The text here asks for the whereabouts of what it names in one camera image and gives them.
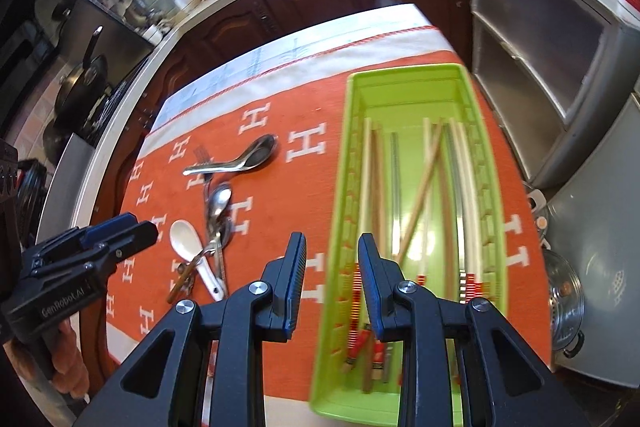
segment screw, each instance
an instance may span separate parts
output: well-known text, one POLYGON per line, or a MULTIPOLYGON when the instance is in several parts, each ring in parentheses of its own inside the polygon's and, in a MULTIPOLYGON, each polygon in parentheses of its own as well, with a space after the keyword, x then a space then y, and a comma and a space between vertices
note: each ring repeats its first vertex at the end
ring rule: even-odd
POLYGON ((267 291, 269 285, 263 281, 252 282, 249 285, 249 291, 254 295, 261 295, 267 291))
POLYGON ((491 302, 489 302, 484 297, 476 297, 475 299, 472 299, 471 305, 474 307, 476 311, 485 312, 485 311, 488 311, 489 308, 491 307, 491 302))
POLYGON ((418 289, 418 285, 413 281, 401 281, 398 283, 398 289, 402 293, 414 293, 418 289))
POLYGON ((178 313, 184 315, 185 313, 193 311, 195 307, 196 305, 193 303, 193 301, 190 301, 189 299, 183 299, 175 305, 175 310, 178 313))

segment pot handle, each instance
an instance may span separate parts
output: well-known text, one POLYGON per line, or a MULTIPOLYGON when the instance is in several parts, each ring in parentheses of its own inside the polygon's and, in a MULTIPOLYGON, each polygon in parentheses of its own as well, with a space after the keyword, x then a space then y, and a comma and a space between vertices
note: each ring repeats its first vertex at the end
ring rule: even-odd
POLYGON ((582 349, 582 344, 584 344, 584 333, 580 330, 578 331, 578 342, 571 349, 563 349, 562 354, 568 359, 572 359, 582 349))
POLYGON ((84 51, 84 58, 82 59, 82 67, 84 68, 84 70, 88 70, 89 66, 91 65, 91 57, 94 54, 94 49, 95 49, 95 45, 98 43, 98 37, 100 37, 100 34, 102 33, 102 26, 98 26, 95 31, 94 34, 91 35, 91 39, 89 40, 89 45, 86 47, 86 50, 84 51))

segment green plastic tray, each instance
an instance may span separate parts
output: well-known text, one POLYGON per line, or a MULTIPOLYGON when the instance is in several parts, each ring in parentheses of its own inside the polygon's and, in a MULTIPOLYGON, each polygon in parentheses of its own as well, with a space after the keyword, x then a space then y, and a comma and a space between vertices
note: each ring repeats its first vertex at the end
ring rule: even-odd
MULTIPOLYGON (((346 358, 349 316, 358 222, 360 168, 364 118, 381 125, 386 160, 386 187, 390 190, 390 133, 398 133, 401 185, 401 215, 404 226, 424 165, 423 118, 435 123, 453 117, 465 124, 474 163, 481 216, 482 265, 488 295, 506 315, 506 253, 502 231, 502 203, 494 157, 484 122, 466 70, 457 64, 411 66, 352 74, 347 84, 342 124, 342 143, 338 162, 332 232, 327 259, 324 309, 319 334, 310 406, 318 414, 370 425, 398 424, 402 346, 394 347, 391 378, 388 383, 374 382, 373 393, 362 387, 362 363, 348 374, 340 371, 346 358)), ((449 151, 442 157, 449 163, 449 151)), ((387 216, 391 219, 391 197, 386 195, 387 216)), ((431 185, 431 217, 426 286, 444 296, 444 229, 440 209, 438 173, 431 185)), ((449 216, 454 222, 454 209, 449 216)), ((408 279, 414 279, 418 267, 412 251, 422 251, 423 227, 418 225, 414 240, 402 265, 408 279)), ((366 317, 364 299, 361 322, 366 317)), ((460 388, 452 382, 454 421, 462 425, 460 388)))

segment white ceramic spoon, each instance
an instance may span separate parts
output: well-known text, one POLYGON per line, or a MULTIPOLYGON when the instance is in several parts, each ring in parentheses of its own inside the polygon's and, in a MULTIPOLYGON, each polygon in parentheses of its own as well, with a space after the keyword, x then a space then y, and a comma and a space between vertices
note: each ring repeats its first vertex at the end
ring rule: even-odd
MULTIPOLYGON (((185 221, 184 219, 174 221, 169 231, 169 239, 175 253, 188 263, 193 261, 193 258, 202 251, 202 242, 198 237, 198 232, 196 232, 196 229, 193 228, 193 225, 189 223, 189 221, 185 221)), ((213 300, 216 302, 222 301, 226 294, 225 285, 213 275, 211 267, 205 257, 196 264, 196 270, 198 270, 213 300)))

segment table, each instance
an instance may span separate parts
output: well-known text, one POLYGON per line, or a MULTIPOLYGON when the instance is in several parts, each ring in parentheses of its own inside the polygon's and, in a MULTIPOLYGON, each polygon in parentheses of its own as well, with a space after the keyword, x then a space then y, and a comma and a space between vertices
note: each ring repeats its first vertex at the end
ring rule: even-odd
MULTIPOLYGON (((165 297, 178 265, 168 238, 172 222, 187 219, 204 231, 202 177, 181 174, 196 161, 194 149, 204 147, 213 158, 226 160, 256 137, 273 133, 280 138, 274 162, 232 181, 235 233, 225 250, 229 290, 258 279, 267 261, 284 254, 292 230, 305 233, 308 261, 298 329, 292 342, 264 347, 266 413, 269 423, 336 425, 313 415, 305 402, 322 310, 345 82, 354 71, 446 62, 460 60, 437 28, 414 6, 393 6, 271 42, 168 99, 145 139, 124 198, 122 211, 152 220, 159 238, 154 247, 121 263, 110 279, 111 356, 122 361, 169 309, 165 297)), ((547 283, 537 233, 508 145, 483 100, 481 106, 507 220, 508 318, 549 363, 547 283)), ((193 298, 211 302, 199 280, 193 298)), ((208 414, 206 402, 206 423, 208 414)))

